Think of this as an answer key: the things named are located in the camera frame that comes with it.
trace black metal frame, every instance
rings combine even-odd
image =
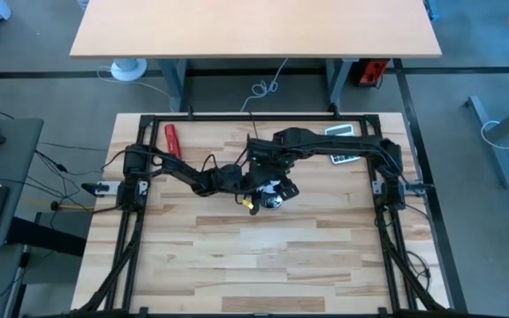
[[[340,115],[337,112],[337,108],[333,105],[331,110],[334,110],[332,114],[315,114],[315,115],[297,115],[297,114],[291,114],[291,115],[257,115],[257,114],[244,114],[244,115],[218,115],[216,113],[214,114],[208,114],[208,115],[195,115],[192,111],[186,115],[166,115],[166,116],[155,116],[155,115],[142,115],[141,120],[139,122],[139,131],[137,133],[137,139],[136,143],[149,146],[152,148],[156,144],[156,139],[158,137],[159,127],[160,123],[163,121],[166,122],[178,122],[178,121],[195,121],[195,122],[206,122],[206,121],[296,121],[296,122],[303,122],[303,121],[343,121],[343,122],[355,122],[358,123],[361,126],[361,134],[366,136],[369,135],[368,128],[371,126],[374,129],[374,135],[377,135],[382,138],[382,129],[380,124],[380,119],[378,115]],[[149,140],[145,140],[145,135],[147,131],[150,130],[150,138]],[[150,170],[151,163],[152,163],[152,155],[148,156],[148,162],[149,165],[147,167],[148,170]],[[368,166],[368,176],[371,181],[376,181],[376,172],[372,166],[372,162],[367,159],[367,166]],[[384,205],[382,205],[376,198],[379,196],[378,194],[372,194],[373,195],[373,202],[374,202],[374,208],[376,213],[376,219],[378,220],[378,232],[379,232],[379,239],[382,241],[383,237],[386,236],[385,233],[387,233],[386,227],[383,226],[385,224],[384,221]],[[145,211],[144,208],[142,211],[137,212],[137,220],[135,222],[135,226],[142,226],[144,217],[145,217]],[[126,240],[126,233],[127,229],[129,227],[129,213],[128,211],[123,211],[123,215],[121,217],[121,222],[119,225],[119,232],[118,232],[118,241],[115,248],[115,254],[114,254],[114,260],[113,263],[117,263],[119,256],[121,255],[124,246],[125,246],[125,240]],[[395,246],[398,250],[399,256],[402,257],[403,260],[406,259],[406,246],[404,243],[404,237],[400,225],[399,220],[399,214],[398,211],[390,211],[391,213],[391,219],[393,221],[392,229],[394,233],[395,238]],[[446,238],[446,232],[438,233],[438,238],[443,238],[443,241],[448,241]],[[121,309],[125,311],[129,311],[131,307],[131,297],[133,295],[133,286],[134,286],[134,279],[136,274],[136,264],[138,260],[138,250],[136,253],[133,254],[129,261],[128,265],[128,272],[127,276],[125,278],[125,290],[123,294],[123,302]],[[394,268],[392,265],[393,259],[391,258],[390,254],[386,250],[386,248],[383,248],[383,259],[384,259],[384,270],[386,273],[386,279],[388,284],[388,291],[390,294],[390,300],[391,300],[391,308],[393,311],[400,309],[400,301],[399,301],[399,294],[398,294],[398,288],[396,284],[396,279],[394,276]],[[443,261],[443,264],[450,264],[452,266],[452,271],[456,271],[454,268],[454,262],[451,261]],[[404,279],[405,284],[405,291],[406,291],[406,302],[407,307],[411,309],[412,311],[417,310],[417,304],[416,300],[414,299],[414,293],[412,291],[410,283]],[[108,295],[105,302],[105,310],[112,310],[113,309],[113,303],[114,298],[116,295],[116,288],[112,288]],[[344,317],[384,317],[383,310],[385,308],[379,308],[381,312],[378,314],[343,314]],[[146,314],[146,317],[203,317],[203,316],[210,316],[205,314]],[[218,314],[218,316],[225,316],[226,318],[235,318],[235,317],[246,317],[246,316],[252,316],[251,314]],[[296,315],[288,315],[289,317],[308,317],[308,314],[296,314]],[[339,317],[339,315],[334,314],[323,314],[320,316],[335,316]]]

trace white device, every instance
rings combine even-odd
[[[337,125],[325,129],[327,136],[354,136],[353,125]],[[357,155],[332,155],[331,161],[333,164],[350,163],[359,160]]]

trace gray carpet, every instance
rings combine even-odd
[[[13,17],[0,24],[0,72],[94,71],[99,65],[110,64],[68,57],[81,18],[74,0],[9,3]],[[434,28],[443,57],[407,59],[405,66],[509,65],[509,0],[492,4],[488,0],[445,0],[438,6],[441,18]],[[322,62],[294,59],[286,68],[320,67]],[[192,67],[269,68],[279,63],[275,59],[202,60],[192,61]],[[190,103],[198,111],[239,110],[251,85],[260,80],[252,76],[190,78]],[[162,78],[143,81],[166,88]],[[249,107],[254,111],[325,110],[328,102],[323,81],[321,76],[280,77],[275,94],[253,101]],[[468,308],[473,313],[509,315],[509,192],[499,186],[473,111],[461,107],[468,96],[478,95],[492,118],[507,116],[509,75],[414,75],[408,76],[408,81]],[[119,112],[169,109],[165,96],[154,90],[98,79],[0,79],[0,107],[13,116],[43,118],[44,141],[95,148],[107,147]],[[403,111],[395,76],[386,75],[379,90],[347,85],[341,107],[344,111]],[[43,145],[39,149],[72,171],[94,170],[105,157],[103,152]],[[31,176],[55,188],[61,186],[36,159]],[[75,181],[97,179],[99,176],[89,175]],[[51,198],[46,194],[27,188],[23,198],[20,216],[31,218],[35,211],[48,211],[45,202]],[[93,204],[86,194],[76,199]],[[29,286],[25,314],[55,314],[69,308],[79,262],[56,259],[51,264],[29,274],[29,279],[39,282],[43,277],[52,284]],[[43,306],[44,297],[48,302]]]

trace wooden tabletop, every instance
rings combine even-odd
[[[384,137],[402,147],[405,175],[413,180],[414,159],[402,115],[379,116]],[[135,142],[139,119],[140,114],[118,115],[108,161]],[[173,124],[183,159],[196,169],[210,154],[219,165],[232,163],[243,150],[247,134],[254,134],[250,121]],[[360,131],[357,123],[350,124]],[[274,132],[291,126],[323,133],[332,125],[256,123],[262,139],[271,139]],[[161,127],[157,146],[166,151],[163,131]],[[121,155],[106,168],[104,179],[123,179],[122,165]],[[154,178],[131,311],[149,307],[151,313],[371,314],[379,307],[390,308],[365,160],[336,166],[328,156],[316,155],[296,162],[290,178],[300,195],[277,210],[261,209],[257,216],[250,216],[232,195],[200,198],[175,178]],[[407,202],[424,210],[420,198],[408,197]],[[114,198],[96,202],[96,208],[113,205]],[[83,305],[107,276],[120,214],[111,211],[94,216],[72,308]],[[407,249],[429,263],[433,276],[429,292],[447,306],[427,219],[412,209],[401,211],[400,219]],[[422,265],[412,261],[422,271]],[[395,272],[405,307],[401,274],[397,269]],[[116,307],[120,307],[124,282],[122,276]]]
[[[422,0],[92,0],[72,57],[439,57]]]

